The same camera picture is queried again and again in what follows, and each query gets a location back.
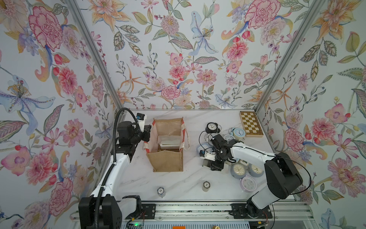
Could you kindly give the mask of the white digital alarm clock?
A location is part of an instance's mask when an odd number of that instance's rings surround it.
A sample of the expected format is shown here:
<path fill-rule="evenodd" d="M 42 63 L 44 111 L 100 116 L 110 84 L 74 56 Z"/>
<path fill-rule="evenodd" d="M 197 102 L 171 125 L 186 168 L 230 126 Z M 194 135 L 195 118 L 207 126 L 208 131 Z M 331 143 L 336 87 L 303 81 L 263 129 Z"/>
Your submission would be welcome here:
<path fill-rule="evenodd" d="M 179 145 L 181 137 L 179 135 L 159 135 L 158 144 L 160 145 Z"/>

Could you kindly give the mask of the grey rectangular mirror clock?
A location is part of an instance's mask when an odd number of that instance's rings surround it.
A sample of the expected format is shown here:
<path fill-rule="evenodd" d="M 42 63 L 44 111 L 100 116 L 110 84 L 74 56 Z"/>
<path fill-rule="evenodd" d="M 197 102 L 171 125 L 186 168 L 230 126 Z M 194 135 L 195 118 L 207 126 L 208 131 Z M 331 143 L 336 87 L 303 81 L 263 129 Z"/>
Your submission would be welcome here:
<path fill-rule="evenodd" d="M 159 144 L 161 150 L 180 150 L 180 144 Z"/>

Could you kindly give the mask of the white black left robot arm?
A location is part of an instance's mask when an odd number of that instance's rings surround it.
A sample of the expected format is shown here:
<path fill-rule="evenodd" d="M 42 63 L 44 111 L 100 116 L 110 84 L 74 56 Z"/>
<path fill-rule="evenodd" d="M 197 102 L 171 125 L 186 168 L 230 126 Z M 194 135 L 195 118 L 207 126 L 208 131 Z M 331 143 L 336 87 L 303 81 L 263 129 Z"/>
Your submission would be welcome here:
<path fill-rule="evenodd" d="M 150 139 L 151 126 L 145 122 L 144 114 L 133 114 L 128 108 L 123 107 L 117 112 L 112 128 L 109 167 L 91 195 L 82 198 L 78 205 L 82 229 L 120 229 L 124 220 L 131 223 L 142 217 L 140 196 L 118 199 L 115 194 L 138 144 Z"/>

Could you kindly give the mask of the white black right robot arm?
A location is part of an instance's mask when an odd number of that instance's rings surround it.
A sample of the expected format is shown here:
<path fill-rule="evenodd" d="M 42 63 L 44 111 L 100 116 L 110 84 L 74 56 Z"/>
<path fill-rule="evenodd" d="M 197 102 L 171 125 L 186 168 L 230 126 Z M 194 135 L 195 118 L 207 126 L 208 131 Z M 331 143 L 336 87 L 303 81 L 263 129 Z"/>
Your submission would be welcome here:
<path fill-rule="evenodd" d="M 303 184 L 295 161 L 286 153 L 267 153 L 236 139 L 226 141 L 221 135 L 212 137 L 210 142 L 213 146 L 201 150 L 199 155 L 207 161 L 212 171 L 221 171 L 226 161 L 239 159 L 264 172 L 266 186 L 246 201 L 245 211 L 251 217 L 278 200 L 294 195 L 295 190 Z"/>

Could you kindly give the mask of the silver round alarm clock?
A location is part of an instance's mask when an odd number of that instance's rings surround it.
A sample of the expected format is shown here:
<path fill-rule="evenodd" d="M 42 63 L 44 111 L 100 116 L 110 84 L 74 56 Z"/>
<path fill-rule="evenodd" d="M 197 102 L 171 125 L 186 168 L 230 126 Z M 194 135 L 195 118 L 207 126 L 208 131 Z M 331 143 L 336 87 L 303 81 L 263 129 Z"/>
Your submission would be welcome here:
<path fill-rule="evenodd" d="M 233 135 L 227 134 L 224 136 L 225 141 L 229 142 L 231 140 L 235 140 L 235 137 Z"/>

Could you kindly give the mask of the light blue twin bell clock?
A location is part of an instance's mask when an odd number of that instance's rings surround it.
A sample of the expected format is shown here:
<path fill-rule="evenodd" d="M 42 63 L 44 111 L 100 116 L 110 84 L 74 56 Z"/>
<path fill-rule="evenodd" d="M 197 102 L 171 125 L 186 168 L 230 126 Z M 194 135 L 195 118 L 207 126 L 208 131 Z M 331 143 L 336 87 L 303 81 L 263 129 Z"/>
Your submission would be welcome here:
<path fill-rule="evenodd" d="M 246 137 L 246 132 L 241 129 L 241 128 L 237 128 L 237 127 L 233 127 L 229 130 L 229 133 L 236 139 L 236 140 L 244 140 Z"/>

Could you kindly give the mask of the black twin bell alarm clock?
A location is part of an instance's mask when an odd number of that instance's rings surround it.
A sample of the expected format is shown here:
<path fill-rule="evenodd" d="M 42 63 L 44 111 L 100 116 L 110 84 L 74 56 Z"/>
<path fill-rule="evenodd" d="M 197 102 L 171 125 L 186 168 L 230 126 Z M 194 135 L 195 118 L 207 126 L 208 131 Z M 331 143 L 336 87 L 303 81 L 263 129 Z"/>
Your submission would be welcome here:
<path fill-rule="evenodd" d="M 205 132 L 208 134 L 218 134 L 221 132 L 221 129 L 217 123 L 210 122 L 206 125 Z"/>

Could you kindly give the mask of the small white square clock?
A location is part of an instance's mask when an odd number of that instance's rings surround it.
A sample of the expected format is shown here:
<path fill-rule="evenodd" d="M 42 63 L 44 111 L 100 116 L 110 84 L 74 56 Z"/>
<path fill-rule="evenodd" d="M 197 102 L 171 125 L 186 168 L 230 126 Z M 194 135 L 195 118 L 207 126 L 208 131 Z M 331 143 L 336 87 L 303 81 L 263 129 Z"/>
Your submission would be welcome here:
<path fill-rule="evenodd" d="M 245 168 L 248 168 L 249 167 L 249 163 L 244 161 L 244 160 L 239 160 L 239 163 L 242 164 Z"/>

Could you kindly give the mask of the pink round alarm clock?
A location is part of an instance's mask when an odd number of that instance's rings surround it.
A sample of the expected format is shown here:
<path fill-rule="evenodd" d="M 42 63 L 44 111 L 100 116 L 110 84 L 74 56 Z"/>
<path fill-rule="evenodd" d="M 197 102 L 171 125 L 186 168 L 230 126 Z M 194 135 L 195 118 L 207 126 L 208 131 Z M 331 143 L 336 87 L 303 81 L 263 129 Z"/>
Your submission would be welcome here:
<path fill-rule="evenodd" d="M 245 176 L 240 181 L 240 187 L 242 191 L 250 193 L 256 191 L 257 183 L 252 177 Z"/>

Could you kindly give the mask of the small silver cylinder clock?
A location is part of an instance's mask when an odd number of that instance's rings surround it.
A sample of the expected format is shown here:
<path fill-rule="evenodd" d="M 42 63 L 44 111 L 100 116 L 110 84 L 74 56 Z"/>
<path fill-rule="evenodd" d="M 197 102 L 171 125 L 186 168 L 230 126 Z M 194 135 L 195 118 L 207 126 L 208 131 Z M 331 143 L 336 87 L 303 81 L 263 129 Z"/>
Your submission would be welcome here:
<path fill-rule="evenodd" d="M 159 197 L 163 198 L 166 195 L 165 189 L 163 187 L 159 187 L 157 190 L 157 194 Z"/>

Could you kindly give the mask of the wooden chess board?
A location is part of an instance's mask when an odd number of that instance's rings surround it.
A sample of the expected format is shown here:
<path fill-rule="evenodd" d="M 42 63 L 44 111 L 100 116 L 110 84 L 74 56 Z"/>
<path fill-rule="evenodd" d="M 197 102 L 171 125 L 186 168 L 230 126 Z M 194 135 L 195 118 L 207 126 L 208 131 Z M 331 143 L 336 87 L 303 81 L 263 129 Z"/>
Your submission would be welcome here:
<path fill-rule="evenodd" d="M 262 137 L 264 135 L 257 115 L 254 111 L 240 111 L 239 113 L 246 137 Z"/>

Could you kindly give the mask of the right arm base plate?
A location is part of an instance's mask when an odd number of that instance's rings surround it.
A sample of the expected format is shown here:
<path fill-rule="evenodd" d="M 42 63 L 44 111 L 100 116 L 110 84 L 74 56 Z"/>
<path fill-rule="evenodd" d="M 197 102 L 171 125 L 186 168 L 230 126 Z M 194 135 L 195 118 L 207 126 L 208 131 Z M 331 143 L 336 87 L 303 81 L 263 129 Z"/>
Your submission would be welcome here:
<path fill-rule="evenodd" d="M 272 219 L 273 215 L 269 206 L 260 210 L 255 206 L 248 205 L 247 203 L 234 203 L 231 204 L 231 210 L 229 214 L 234 219 Z"/>

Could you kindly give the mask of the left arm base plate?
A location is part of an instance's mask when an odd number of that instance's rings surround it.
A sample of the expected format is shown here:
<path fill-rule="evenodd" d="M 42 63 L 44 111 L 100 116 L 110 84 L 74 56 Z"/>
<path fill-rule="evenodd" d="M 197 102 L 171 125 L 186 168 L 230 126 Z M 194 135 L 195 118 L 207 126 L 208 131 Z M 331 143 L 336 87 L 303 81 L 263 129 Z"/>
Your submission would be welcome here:
<path fill-rule="evenodd" d="M 123 214 L 125 220 L 130 219 L 155 219 L 156 204 L 143 203 L 137 210 L 130 214 Z"/>

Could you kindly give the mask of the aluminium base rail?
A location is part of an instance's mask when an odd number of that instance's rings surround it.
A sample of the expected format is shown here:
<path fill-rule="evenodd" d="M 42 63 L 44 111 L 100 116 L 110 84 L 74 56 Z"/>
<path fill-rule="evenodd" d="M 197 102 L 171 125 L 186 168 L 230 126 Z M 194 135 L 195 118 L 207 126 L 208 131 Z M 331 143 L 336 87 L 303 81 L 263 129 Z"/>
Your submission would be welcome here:
<path fill-rule="evenodd" d="M 310 207 L 299 201 L 270 204 L 257 217 L 245 213 L 243 201 L 143 201 L 142 212 L 147 221 L 309 221 Z"/>

